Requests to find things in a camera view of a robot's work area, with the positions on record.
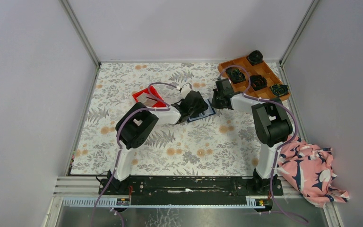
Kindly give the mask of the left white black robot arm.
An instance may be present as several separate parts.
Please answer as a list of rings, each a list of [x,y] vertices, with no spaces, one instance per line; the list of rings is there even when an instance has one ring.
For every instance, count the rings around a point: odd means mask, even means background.
[[[110,181],[110,189],[116,194],[126,192],[126,179],[130,176],[136,149],[145,143],[155,126],[192,122],[214,114],[210,101],[204,99],[198,91],[190,91],[179,102],[166,107],[148,107],[141,102],[135,103],[115,126],[120,151],[111,176],[113,179]]]

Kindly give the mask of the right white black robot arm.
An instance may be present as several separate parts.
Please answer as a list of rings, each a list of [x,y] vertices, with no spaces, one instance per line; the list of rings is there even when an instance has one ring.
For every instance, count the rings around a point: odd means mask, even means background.
[[[263,195],[271,188],[274,173],[274,158],[277,147],[286,142],[293,132],[293,125],[288,117],[288,109],[278,98],[255,98],[236,92],[228,79],[216,81],[213,90],[212,107],[215,109],[230,109],[251,114],[254,128],[260,141],[260,156],[255,168],[252,188],[256,194]]]

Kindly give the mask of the red plastic bin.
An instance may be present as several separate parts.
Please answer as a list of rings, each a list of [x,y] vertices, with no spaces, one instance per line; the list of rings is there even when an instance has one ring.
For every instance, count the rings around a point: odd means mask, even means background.
[[[161,98],[154,86],[138,91],[132,94],[132,97],[136,103],[140,102],[147,107],[167,107],[164,103],[164,100]]]

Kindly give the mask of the wooden compartment tray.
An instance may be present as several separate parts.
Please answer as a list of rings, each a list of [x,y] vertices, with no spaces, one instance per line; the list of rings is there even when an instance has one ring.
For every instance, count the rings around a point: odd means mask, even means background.
[[[259,56],[251,60],[246,55],[220,63],[218,70],[221,73],[220,79],[229,79],[236,92],[264,99],[279,98],[282,101],[291,96],[289,87],[283,84],[276,71]]]

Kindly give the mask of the navy blue card holder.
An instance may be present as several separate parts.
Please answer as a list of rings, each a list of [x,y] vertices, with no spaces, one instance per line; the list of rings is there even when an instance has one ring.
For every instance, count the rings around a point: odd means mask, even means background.
[[[201,119],[204,119],[204,118],[207,118],[207,117],[210,117],[210,116],[216,114],[214,108],[211,105],[210,100],[205,99],[205,103],[208,105],[208,108],[205,111],[199,113],[196,117],[189,117],[187,119],[187,122],[194,122],[194,121],[201,120]]]

